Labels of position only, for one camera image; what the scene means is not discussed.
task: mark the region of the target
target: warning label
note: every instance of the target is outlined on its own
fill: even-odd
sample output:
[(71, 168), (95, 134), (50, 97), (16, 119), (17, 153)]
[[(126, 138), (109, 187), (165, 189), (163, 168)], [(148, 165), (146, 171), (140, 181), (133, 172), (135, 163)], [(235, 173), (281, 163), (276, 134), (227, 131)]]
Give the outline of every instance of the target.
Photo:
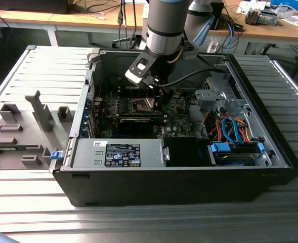
[(107, 144), (106, 167), (140, 167), (141, 155), (139, 144)]

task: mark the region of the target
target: blue latch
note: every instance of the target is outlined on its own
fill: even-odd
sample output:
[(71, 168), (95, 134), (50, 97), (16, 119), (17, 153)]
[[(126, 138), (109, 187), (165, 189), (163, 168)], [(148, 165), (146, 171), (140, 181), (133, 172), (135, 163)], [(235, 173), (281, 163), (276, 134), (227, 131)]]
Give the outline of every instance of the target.
[(63, 151), (54, 151), (51, 153), (50, 158), (51, 159), (63, 159), (64, 154)]
[(211, 150), (212, 152), (231, 152), (231, 147), (228, 143), (213, 143)]
[(263, 143), (258, 143), (258, 148), (260, 152), (263, 152), (265, 150), (265, 146), (263, 145)]

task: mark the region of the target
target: barcode label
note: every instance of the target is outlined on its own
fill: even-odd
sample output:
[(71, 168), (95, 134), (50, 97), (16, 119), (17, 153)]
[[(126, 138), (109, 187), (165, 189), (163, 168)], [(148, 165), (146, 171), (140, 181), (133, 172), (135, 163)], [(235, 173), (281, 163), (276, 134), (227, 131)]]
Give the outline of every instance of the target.
[(108, 141), (94, 141), (94, 147), (106, 147)]

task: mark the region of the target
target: papers on desk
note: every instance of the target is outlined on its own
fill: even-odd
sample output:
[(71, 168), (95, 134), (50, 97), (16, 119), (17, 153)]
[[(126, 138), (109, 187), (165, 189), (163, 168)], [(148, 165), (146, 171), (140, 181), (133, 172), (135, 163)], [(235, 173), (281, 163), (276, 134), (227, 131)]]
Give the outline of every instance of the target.
[(298, 27), (298, 16), (290, 16), (288, 18), (283, 19), (283, 21)]
[(240, 2), (236, 12), (240, 14), (247, 14), (250, 8), (263, 10), (265, 9), (266, 3), (267, 2), (261, 2), (256, 0), (251, 0), (249, 2), (243, 1), (243, 2)]

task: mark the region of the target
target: green circuit board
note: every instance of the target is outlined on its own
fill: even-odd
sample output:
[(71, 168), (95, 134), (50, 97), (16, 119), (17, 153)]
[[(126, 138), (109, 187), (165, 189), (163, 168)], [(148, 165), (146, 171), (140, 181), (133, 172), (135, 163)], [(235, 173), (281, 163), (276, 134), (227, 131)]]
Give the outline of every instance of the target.
[(110, 92), (103, 97), (98, 114), (99, 131), (101, 138), (123, 137), (119, 130), (119, 116), (137, 114), (161, 115), (164, 123), (154, 125), (150, 133), (142, 134), (143, 138), (161, 137), (193, 137), (191, 124), (186, 114), (186, 97), (176, 93), (161, 111), (141, 112), (136, 109), (138, 103), (144, 103), (145, 98), (121, 98), (118, 94)]

